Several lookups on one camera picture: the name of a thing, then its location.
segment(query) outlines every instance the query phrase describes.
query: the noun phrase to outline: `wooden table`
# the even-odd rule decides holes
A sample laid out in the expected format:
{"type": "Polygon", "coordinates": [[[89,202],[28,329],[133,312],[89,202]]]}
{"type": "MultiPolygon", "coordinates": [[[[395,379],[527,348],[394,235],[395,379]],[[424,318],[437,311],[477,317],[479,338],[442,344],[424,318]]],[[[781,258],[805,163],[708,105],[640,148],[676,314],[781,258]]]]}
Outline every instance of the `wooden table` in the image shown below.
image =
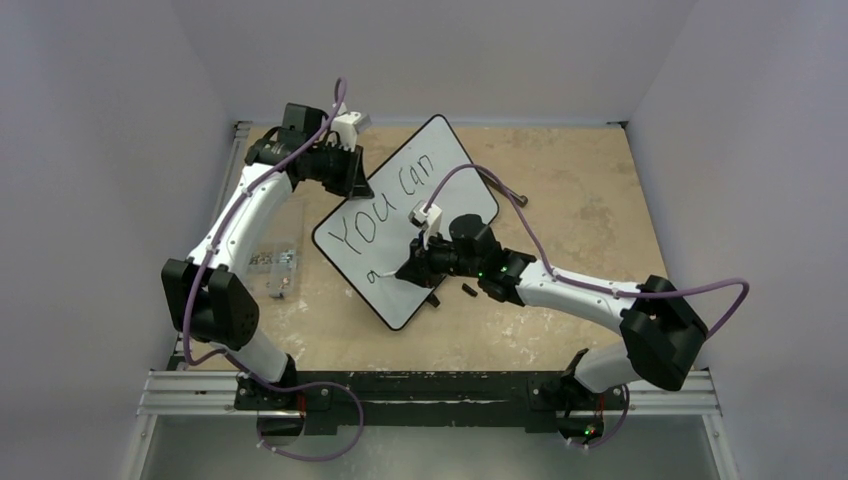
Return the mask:
{"type": "MultiPolygon", "coordinates": [[[[254,128],[248,145],[267,128],[254,128]]],[[[414,128],[372,128],[360,137],[368,173],[414,128]]],[[[642,281],[665,276],[651,219],[624,131],[620,128],[457,128],[475,163],[529,197],[527,220],[551,262],[602,278],[642,281]]],[[[502,196],[493,222],[504,247],[536,254],[502,196]]],[[[448,278],[439,308],[424,305],[399,332],[389,330],[315,248],[311,232],[339,202],[320,184],[298,186],[304,225],[298,292],[260,296],[260,328],[309,370],[558,370],[575,352],[617,340],[588,321],[542,308],[501,304],[461,291],[448,278]]],[[[284,228],[274,225],[272,228],[284,228]]],[[[465,279],[474,286],[474,282],[465,279]]],[[[205,346],[197,350],[206,351],[205,346]]],[[[232,367],[214,359],[204,369],[232,367]]]]}

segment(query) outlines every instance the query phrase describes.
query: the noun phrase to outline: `purple cable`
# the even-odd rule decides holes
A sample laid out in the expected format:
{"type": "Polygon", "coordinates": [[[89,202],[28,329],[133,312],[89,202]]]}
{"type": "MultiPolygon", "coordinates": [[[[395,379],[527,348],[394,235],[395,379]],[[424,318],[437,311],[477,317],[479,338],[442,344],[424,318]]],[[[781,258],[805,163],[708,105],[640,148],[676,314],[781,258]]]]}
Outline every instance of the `purple cable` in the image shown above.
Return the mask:
{"type": "Polygon", "coordinates": [[[595,443],[591,443],[591,444],[588,445],[590,450],[593,449],[593,448],[600,447],[601,445],[612,440],[612,437],[616,433],[618,433],[619,429],[621,429],[621,426],[624,425],[624,419],[627,418],[627,412],[630,410],[630,389],[627,388],[626,383],[624,385],[622,385],[621,387],[622,387],[622,391],[624,391],[624,407],[621,410],[621,416],[618,417],[618,421],[615,422],[615,425],[613,425],[612,429],[610,429],[609,432],[604,433],[604,435],[601,437],[600,440],[598,440],[595,443]]]}
{"type": "MultiPolygon", "coordinates": [[[[200,365],[201,363],[205,362],[209,358],[213,357],[214,355],[217,355],[219,353],[226,353],[225,350],[218,349],[218,350],[213,350],[213,351],[207,353],[206,355],[204,355],[203,357],[201,357],[197,360],[193,359],[192,356],[191,356],[191,342],[189,340],[190,339],[190,332],[191,332],[191,315],[192,315],[192,310],[194,308],[194,301],[197,298],[197,292],[200,290],[200,282],[203,279],[203,273],[209,267],[209,262],[212,259],[212,250],[217,248],[218,244],[221,242],[221,237],[224,235],[224,232],[227,229],[227,226],[229,226],[229,224],[232,221],[233,217],[235,216],[236,212],[238,212],[241,205],[244,203],[244,201],[247,198],[250,197],[250,195],[253,193],[253,191],[259,185],[261,185],[262,182],[267,180],[271,175],[278,173],[278,172],[282,172],[283,169],[285,169],[285,167],[289,163],[291,163],[295,158],[300,156],[300,154],[302,154],[303,152],[305,152],[306,150],[311,148],[312,145],[319,138],[321,138],[321,135],[323,135],[330,128],[330,125],[332,124],[333,119],[336,118],[336,116],[339,113],[339,109],[341,108],[342,102],[344,102],[344,98],[345,98],[346,93],[347,93],[347,81],[344,79],[344,77],[339,77],[339,79],[336,80],[336,85],[335,85],[335,89],[334,89],[335,105],[333,105],[333,108],[332,108],[329,116],[321,124],[321,127],[318,129],[318,131],[315,132],[315,134],[312,135],[312,137],[310,137],[303,145],[298,147],[295,151],[293,151],[286,158],[284,158],[282,161],[280,161],[280,163],[275,165],[274,168],[269,169],[268,171],[266,171],[265,173],[263,173],[262,175],[257,177],[256,180],[251,182],[250,185],[248,185],[247,188],[244,189],[238,197],[236,197],[235,201],[233,202],[233,205],[230,207],[229,210],[227,210],[227,213],[224,214],[223,218],[221,219],[221,223],[219,224],[218,229],[212,235],[212,239],[209,242],[210,248],[206,250],[206,254],[203,256],[203,260],[200,262],[200,265],[197,268],[197,274],[194,276],[194,281],[191,284],[191,288],[189,289],[188,299],[186,300],[186,310],[185,310],[185,314],[183,315],[183,354],[185,355],[186,363],[188,363],[189,365],[197,366],[197,365],[200,365]]],[[[342,448],[338,452],[335,452],[335,453],[332,453],[332,454],[329,454],[329,455],[324,455],[324,456],[309,457],[309,456],[304,456],[304,455],[298,455],[296,453],[285,452],[283,450],[277,449],[276,447],[271,447],[267,443],[265,443],[264,439],[262,439],[261,444],[265,448],[267,448],[268,450],[272,451],[273,453],[277,453],[279,455],[283,455],[283,456],[286,456],[286,457],[289,457],[289,458],[293,458],[295,460],[301,460],[301,461],[305,461],[305,462],[323,462],[323,461],[327,461],[327,460],[333,460],[335,458],[338,458],[338,457],[344,455],[345,453],[350,451],[350,449],[353,448],[354,445],[356,445],[357,441],[359,441],[359,437],[362,435],[362,430],[365,428],[365,412],[362,410],[362,404],[360,403],[360,401],[356,397],[356,395],[354,395],[354,393],[352,391],[350,391],[350,389],[348,389],[344,385],[340,385],[340,384],[333,383],[333,382],[312,382],[312,383],[307,383],[307,384],[304,384],[304,385],[298,385],[296,387],[290,387],[290,388],[277,387],[277,386],[271,385],[267,380],[259,377],[258,375],[254,374],[253,372],[251,372],[247,367],[245,367],[244,365],[239,363],[236,359],[232,358],[231,356],[227,355],[226,357],[239,370],[249,374],[251,376],[251,378],[253,378],[257,382],[259,382],[262,386],[269,388],[271,390],[278,391],[278,392],[281,392],[281,393],[291,393],[291,392],[298,392],[298,391],[301,391],[301,390],[305,390],[307,388],[312,388],[312,387],[317,387],[317,386],[327,386],[327,387],[338,388],[338,389],[343,390],[348,395],[350,395],[350,397],[353,399],[354,403],[356,404],[357,410],[359,410],[359,429],[357,430],[356,435],[354,436],[353,440],[351,440],[351,442],[347,446],[345,446],[344,448],[342,448]]]]}
{"type": "Polygon", "coordinates": [[[265,387],[269,390],[272,390],[272,391],[275,391],[275,392],[280,392],[280,393],[294,393],[294,392],[300,392],[300,391],[306,390],[307,388],[313,388],[313,387],[338,388],[339,390],[342,390],[343,392],[348,394],[348,396],[351,399],[353,399],[353,403],[356,405],[356,410],[359,412],[359,425],[357,426],[356,433],[353,435],[353,438],[350,440],[350,442],[348,442],[348,444],[345,445],[340,450],[333,452],[329,455],[320,455],[320,456],[316,456],[316,457],[311,457],[311,456],[307,456],[307,455],[300,455],[298,453],[292,453],[292,452],[287,452],[285,450],[280,450],[279,448],[271,446],[267,442],[265,442],[265,438],[262,437],[262,432],[259,431],[259,427],[257,426],[256,427],[256,436],[259,437],[259,444],[262,447],[264,447],[265,449],[267,449],[269,452],[276,453],[277,455],[282,455],[284,457],[291,458],[291,459],[294,459],[294,460],[300,460],[302,462],[327,462],[327,461],[330,461],[330,460],[335,460],[336,458],[339,458],[342,455],[344,455],[345,453],[349,452],[350,449],[352,449],[356,445],[356,443],[359,441],[359,437],[362,436],[362,432],[365,430],[365,412],[362,410],[362,402],[359,400],[359,398],[356,397],[356,395],[349,388],[345,387],[344,385],[339,384],[339,383],[335,383],[335,382],[311,382],[311,383],[304,383],[303,385],[298,385],[296,387],[288,387],[288,388],[278,387],[276,385],[270,384],[264,378],[261,378],[261,377],[259,377],[258,375],[255,375],[252,372],[249,372],[248,369],[244,365],[242,365],[238,360],[231,357],[230,355],[227,355],[226,358],[227,358],[227,360],[230,361],[230,363],[235,365],[236,368],[238,368],[239,370],[241,370],[243,372],[247,372],[248,375],[250,375],[250,378],[252,378],[257,383],[259,383],[260,385],[262,385],[263,387],[265,387]]]}
{"type": "Polygon", "coordinates": [[[447,173],[447,175],[445,175],[445,178],[443,178],[442,181],[439,182],[439,185],[436,186],[436,189],[433,191],[433,194],[430,195],[430,199],[427,200],[427,204],[424,206],[424,212],[427,212],[427,210],[430,209],[430,205],[432,205],[433,202],[436,200],[436,196],[439,194],[439,192],[445,186],[447,181],[456,172],[463,170],[463,169],[466,169],[466,168],[477,169],[477,170],[487,174],[489,177],[491,177],[498,184],[498,188],[500,189],[501,192],[504,193],[504,196],[509,200],[509,203],[512,204],[512,207],[515,209],[515,213],[518,214],[518,218],[521,220],[522,225],[524,225],[524,229],[527,230],[527,234],[530,235],[530,239],[533,240],[533,244],[536,245],[536,250],[539,251],[539,256],[542,258],[542,264],[545,266],[545,270],[547,270],[548,273],[551,274],[551,276],[554,277],[556,280],[559,280],[563,283],[566,283],[568,285],[571,285],[571,286],[574,286],[574,287],[577,287],[577,288],[583,288],[583,289],[586,289],[586,290],[591,290],[593,292],[603,293],[603,294],[606,294],[606,295],[612,295],[615,298],[619,298],[619,297],[621,297],[621,298],[643,298],[643,299],[646,299],[646,300],[688,297],[690,295],[699,295],[699,294],[702,294],[702,293],[712,292],[712,291],[715,291],[715,290],[718,290],[718,289],[721,289],[721,288],[729,287],[731,285],[741,285],[742,291],[739,292],[739,296],[736,297],[736,300],[733,301],[733,303],[730,305],[730,308],[727,309],[727,311],[724,313],[724,315],[722,315],[721,318],[719,318],[718,321],[715,323],[715,325],[713,325],[713,327],[710,328],[710,330],[707,332],[707,339],[709,339],[710,337],[715,335],[715,333],[718,332],[721,329],[721,327],[724,326],[725,323],[727,323],[727,320],[734,313],[736,313],[736,310],[739,308],[739,306],[742,304],[742,302],[748,296],[748,291],[750,290],[750,285],[748,285],[748,282],[746,280],[744,280],[742,278],[738,278],[738,277],[728,278],[726,280],[721,280],[721,281],[710,283],[708,285],[703,285],[703,286],[700,286],[700,287],[685,288],[683,290],[675,290],[673,292],[660,292],[660,293],[619,291],[619,290],[614,290],[614,289],[611,289],[611,288],[593,285],[591,283],[581,282],[580,280],[574,280],[574,279],[571,279],[571,278],[563,277],[562,275],[559,275],[559,274],[554,272],[553,266],[551,265],[551,262],[548,260],[548,255],[547,255],[547,253],[545,253],[545,249],[542,247],[542,242],[539,241],[539,237],[537,237],[536,234],[533,232],[533,229],[530,228],[530,224],[528,224],[527,219],[524,218],[524,214],[521,212],[521,208],[518,207],[518,204],[515,203],[515,200],[512,198],[512,196],[507,193],[509,189],[507,189],[507,187],[503,184],[501,179],[498,178],[498,176],[495,175],[494,172],[492,172],[491,170],[489,170],[486,167],[483,167],[483,166],[480,166],[480,165],[474,165],[473,163],[466,163],[466,164],[460,165],[460,166],[454,168],[453,170],[449,171],[447,173]]]}
{"type": "MultiPolygon", "coordinates": [[[[299,157],[301,153],[305,152],[310,147],[312,147],[312,144],[314,144],[315,141],[321,138],[321,135],[323,135],[324,132],[326,132],[327,129],[330,128],[330,124],[332,124],[333,119],[336,118],[339,113],[339,109],[341,108],[342,102],[344,102],[344,97],[346,93],[347,81],[344,79],[344,77],[339,77],[339,79],[336,80],[335,86],[335,105],[333,105],[333,109],[330,112],[330,116],[327,117],[326,120],[324,120],[318,131],[315,132],[315,134],[312,135],[309,140],[307,140],[303,145],[298,147],[294,152],[292,152],[286,158],[280,161],[280,163],[275,165],[274,168],[269,169],[268,171],[257,177],[256,180],[254,180],[250,185],[248,185],[247,188],[243,190],[238,197],[236,197],[232,207],[230,207],[230,209],[227,210],[227,213],[224,214],[224,217],[221,219],[221,223],[218,225],[218,229],[213,234],[212,240],[209,242],[209,245],[211,246],[210,248],[217,248],[218,244],[221,243],[221,237],[224,235],[224,232],[227,230],[227,227],[229,226],[236,212],[238,212],[238,209],[241,207],[241,204],[244,203],[244,201],[253,193],[253,190],[255,190],[256,187],[258,187],[262,182],[267,180],[268,177],[277,172],[281,172],[284,168],[286,168],[286,165],[291,163],[295,158],[299,157]]],[[[214,350],[204,355],[198,360],[194,360],[191,357],[191,342],[189,332],[191,331],[192,310],[194,309],[194,301],[197,298],[197,292],[200,290],[200,282],[203,279],[203,273],[206,272],[206,268],[209,266],[209,262],[211,259],[212,251],[207,249],[206,254],[203,256],[203,260],[200,262],[200,265],[197,268],[197,274],[194,276],[194,281],[191,284],[191,289],[189,289],[188,299],[186,300],[185,314],[183,315],[183,354],[185,355],[186,363],[188,363],[192,367],[200,365],[201,363],[205,362],[216,354],[225,352],[221,349],[214,350]]]]}

